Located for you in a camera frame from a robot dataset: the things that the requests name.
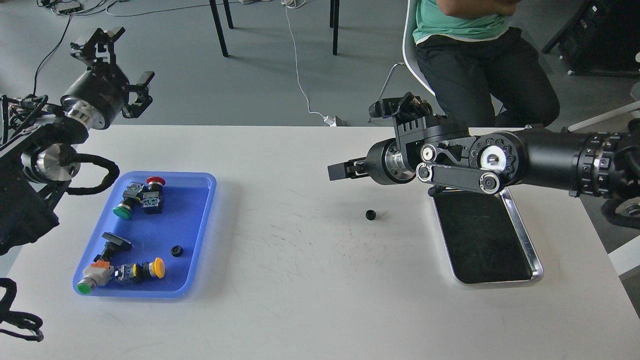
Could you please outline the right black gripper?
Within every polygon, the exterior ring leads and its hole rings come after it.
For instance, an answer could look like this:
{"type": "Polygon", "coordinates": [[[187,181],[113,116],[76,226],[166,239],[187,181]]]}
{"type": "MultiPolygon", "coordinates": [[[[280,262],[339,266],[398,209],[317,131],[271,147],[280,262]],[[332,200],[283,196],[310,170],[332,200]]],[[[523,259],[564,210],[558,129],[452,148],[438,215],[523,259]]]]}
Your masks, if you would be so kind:
{"type": "Polygon", "coordinates": [[[366,157],[350,159],[327,167],[330,182],[371,177],[380,185],[402,185],[411,182],[416,173],[403,159],[395,139],[380,141],[371,146],[366,157]]]}

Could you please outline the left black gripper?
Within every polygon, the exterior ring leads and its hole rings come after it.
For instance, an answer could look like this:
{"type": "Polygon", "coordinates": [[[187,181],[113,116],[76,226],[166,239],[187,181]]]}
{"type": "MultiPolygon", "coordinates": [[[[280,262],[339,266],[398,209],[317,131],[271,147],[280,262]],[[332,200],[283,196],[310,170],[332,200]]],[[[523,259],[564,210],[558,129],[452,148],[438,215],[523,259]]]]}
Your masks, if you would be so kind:
{"type": "Polygon", "coordinates": [[[137,84],[130,84],[117,66],[114,45],[125,32],[121,26],[97,28],[84,43],[70,44],[71,57],[85,64],[87,71],[62,96],[62,111],[88,130],[108,129],[121,110],[123,118],[137,119],[153,103],[149,84],[155,72],[145,71],[137,84]],[[129,104],[131,93],[136,98],[129,104]]]}

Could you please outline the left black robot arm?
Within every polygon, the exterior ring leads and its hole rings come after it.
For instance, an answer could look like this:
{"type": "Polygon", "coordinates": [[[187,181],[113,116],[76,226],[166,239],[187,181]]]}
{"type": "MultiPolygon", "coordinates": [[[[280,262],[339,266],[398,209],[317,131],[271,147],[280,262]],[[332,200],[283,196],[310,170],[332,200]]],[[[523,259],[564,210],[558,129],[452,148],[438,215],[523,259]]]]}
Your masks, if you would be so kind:
{"type": "Polygon", "coordinates": [[[78,153],[89,130],[105,130],[117,116],[140,117],[153,102],[153,71],[132,83],[117,64],[115,43],[125,28],[98,28],[70,54],[86,71],[59,104],[48,96],[1,96],[0,250],[35,243],[59,224],[54,210],[64,194],[94,195],[119,177],[109,159],[78,153]]]}

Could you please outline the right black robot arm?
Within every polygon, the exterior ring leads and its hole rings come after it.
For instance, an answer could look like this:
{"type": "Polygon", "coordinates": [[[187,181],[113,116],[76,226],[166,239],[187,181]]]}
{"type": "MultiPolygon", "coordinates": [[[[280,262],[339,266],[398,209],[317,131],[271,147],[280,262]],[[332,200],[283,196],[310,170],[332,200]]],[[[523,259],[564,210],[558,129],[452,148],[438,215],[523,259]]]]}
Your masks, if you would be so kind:
{"type": "Polygon", "coordinates": [[[608,223],[639,228],[639,212],[618,208],[639,196],[639,119],[627,132],[552,132],[541,125],[472,136],[463,121],[435,115],[407,92],[380,99],[371,117],[393,119],[395,136],[374,144],[366,157],[327,167],[329,179],[370,177],[380,185],[418,178],[442,188],[494,195],[518,184],[605,198],[608,223]]]}

